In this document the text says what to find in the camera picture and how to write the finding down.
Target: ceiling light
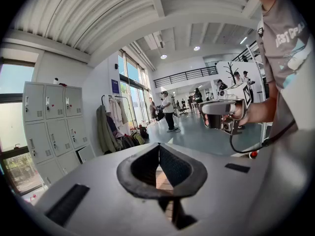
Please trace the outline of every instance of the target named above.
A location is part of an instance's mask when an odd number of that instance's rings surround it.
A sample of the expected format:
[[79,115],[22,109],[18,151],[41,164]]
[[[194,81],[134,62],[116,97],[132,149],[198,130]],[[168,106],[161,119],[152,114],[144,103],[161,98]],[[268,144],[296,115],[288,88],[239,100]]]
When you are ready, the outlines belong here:
[[247,37],[245,37],[245,38],[242,40],[242,42],[240,43],[240,45],[243,44],[243,42],[244,42],[246,39],[247,39]]

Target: railing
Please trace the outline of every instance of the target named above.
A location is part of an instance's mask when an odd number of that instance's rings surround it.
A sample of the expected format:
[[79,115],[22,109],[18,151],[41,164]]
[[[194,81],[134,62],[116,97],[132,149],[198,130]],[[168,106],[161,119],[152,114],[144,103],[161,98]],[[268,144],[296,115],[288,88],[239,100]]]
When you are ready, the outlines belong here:
[[157,80],[154,80],[156,88],[165,85],[173,84],[180,81],[186,81],[194,78],[205,77],[210,75],[218,74],[217,68],[215,66],[209,66],[204,68],[199,68],[187,72],[177,73],[170,76],[166,76]]
[[243,52],[241,52],[238,56],[236,56],[232,61],[240,61],[240,62],[248,62],[249,60],[252,60],[251,54],[246,48]]

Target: cable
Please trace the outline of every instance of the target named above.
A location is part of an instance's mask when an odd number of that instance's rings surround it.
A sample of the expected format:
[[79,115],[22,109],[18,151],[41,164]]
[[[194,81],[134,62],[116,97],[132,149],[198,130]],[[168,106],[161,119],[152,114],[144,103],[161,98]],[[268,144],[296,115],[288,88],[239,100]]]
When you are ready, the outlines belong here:
[[273,144],[275,141],[277,141],[290,127],[292,127],[293,125],[295,124],[295,120],[293,120],[292,122],[290,122],[290,124],[284,128],[282,131],[280,131],[277,135],[275,135],[274,137],[272,138],[269,138],[269,139],[266,139],[262,144],[261,144],[261,147],[259,148],[256,148],[256,149],[252,149],[252,150],[246,150],[246,151],[238,151],[235,149],[235,147],[233,146],[233,143],[232,143],[232,138],[233,136],[230,136],[230,145],[232,147],[232,149],[236,152],[236,153],[239,153],[239,154],[246,154],[246,153],[249,153],[249,152],[254,152],[254,151],[257,151],[257,150],[260,150],[261,148],[263,147],[267,147],[271,144]]

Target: poster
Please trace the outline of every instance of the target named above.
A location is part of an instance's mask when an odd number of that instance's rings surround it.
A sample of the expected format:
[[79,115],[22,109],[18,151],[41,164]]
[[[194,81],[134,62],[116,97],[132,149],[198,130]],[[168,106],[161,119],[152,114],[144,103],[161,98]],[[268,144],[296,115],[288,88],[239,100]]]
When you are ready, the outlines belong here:
[[112,80],[112,90],[113,93],[119,93],[118,81]]

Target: black pants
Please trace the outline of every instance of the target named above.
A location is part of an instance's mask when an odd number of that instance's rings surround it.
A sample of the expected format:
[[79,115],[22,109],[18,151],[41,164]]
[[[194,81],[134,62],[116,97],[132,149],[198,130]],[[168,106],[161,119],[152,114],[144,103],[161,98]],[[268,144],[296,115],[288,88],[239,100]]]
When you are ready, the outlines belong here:
[[254,93],[252,92],[252,90],[250,89],[250,94],[251,94],[251,98],[252,98],[252,103],[254,102]]
[[168,129],[174,129],[174,120],[173,120],[173,113],[165,113],[165,119],[168,124]]

